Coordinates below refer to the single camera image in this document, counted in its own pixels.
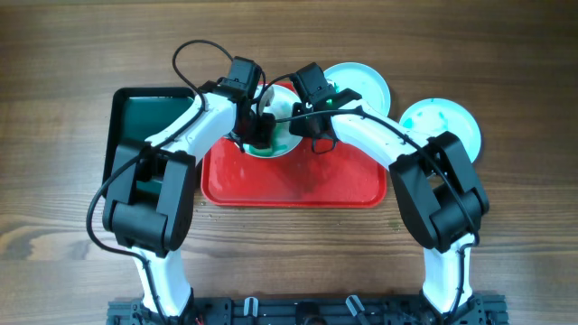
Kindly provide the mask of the white plate green streak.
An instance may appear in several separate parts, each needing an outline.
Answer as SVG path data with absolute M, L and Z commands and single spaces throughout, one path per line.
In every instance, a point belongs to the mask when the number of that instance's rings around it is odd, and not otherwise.
M 238 148 L 251 156 L 256 158 L 278 158 L 290 153 L 302 141 L 302 137 L 298 135 L 291 135 L 289 133 L 289 123 L 280 123 L 280 119 L 285 119 L 292 116 L 293 104 L 299 103 L 297 95 L 287 87 L 281 85 L 273 85 L 263 90 L 266 85 L 261 84 L 255 87 L 252 93 L 248 94 L 245 101 L 242 102 L 241 111 L 237 119 L 242 114 L 246 114 L 252 110 L 259 115 L 263 113 L 271 113 L 275 116 L 275 130 L 273 132 L 272 146 L 275 148 L 275 156 L 272 157 L 257 157 L 250 152 L 251 145 L 243 144 L 240 146 L 234 139 L 234 129 L 225 135 L 225 138 L 230 142 L 235 143 Z

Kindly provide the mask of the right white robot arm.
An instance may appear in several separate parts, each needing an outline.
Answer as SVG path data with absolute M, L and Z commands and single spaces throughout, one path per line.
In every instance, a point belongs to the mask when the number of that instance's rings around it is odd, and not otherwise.
M 387 169 L 406 229 L 424 248 L 422 295 L 442 318 L 457 317 L 472 296 L 471 250 L 480 243 L 489 198 L 461 139 L 420 133 L 382 116 L 362 95 L 335 87 L 315 62 L 292 73 L 300 98 L 294 135 L 352 145 Z

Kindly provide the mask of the white plate smeared teal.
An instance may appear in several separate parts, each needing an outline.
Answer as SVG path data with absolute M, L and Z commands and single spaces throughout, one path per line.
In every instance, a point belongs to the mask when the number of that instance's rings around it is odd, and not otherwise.
M 481 150 L 481 131 L 473 115 L 460 104 L 445 98 L 427 98 L 410 106 L 399 124 L 429 135 L 449 131 L 457 135 L 470 160 L 474 162 Z

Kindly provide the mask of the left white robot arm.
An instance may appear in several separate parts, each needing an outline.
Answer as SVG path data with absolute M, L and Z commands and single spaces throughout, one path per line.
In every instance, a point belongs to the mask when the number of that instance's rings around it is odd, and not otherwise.
M 193 290 L 181 246 L 193 215 L 199 160 L 222 137 L 266 144 L 274 119 L 252 108 L 261 68 L 234 57 L 228 75 L 196 88 L 191 106 L 164 130 L 116 148 L 109 177 L 96 194 L 102 223 L 115 235 L 114 253 L 139 265 L 149 319 L 176 323 L 188 314 Z

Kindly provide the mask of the green yellow sponge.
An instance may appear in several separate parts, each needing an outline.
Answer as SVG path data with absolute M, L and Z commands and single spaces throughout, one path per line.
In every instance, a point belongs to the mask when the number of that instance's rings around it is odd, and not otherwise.
M 273 146 L 269 146 L 267 148 L 256 148 L 255 146 L 251 146 L 250 152 L 257 157 L 275 156 L 275 148 Z

